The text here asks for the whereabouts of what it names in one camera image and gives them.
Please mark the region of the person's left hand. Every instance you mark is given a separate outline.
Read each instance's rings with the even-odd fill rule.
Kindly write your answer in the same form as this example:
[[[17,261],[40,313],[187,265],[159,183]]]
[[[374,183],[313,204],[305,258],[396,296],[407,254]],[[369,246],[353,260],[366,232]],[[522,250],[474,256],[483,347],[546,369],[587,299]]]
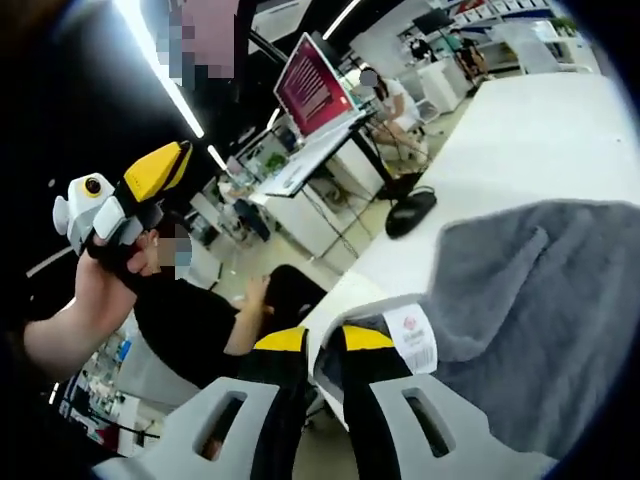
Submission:
[[[136,293],[98,259],[90,249],[104,246],[104,242],[91,241],[79,257],[75,278],[74,308],[84,316],[98,317],[123,311],[126,316],[137,300]]]

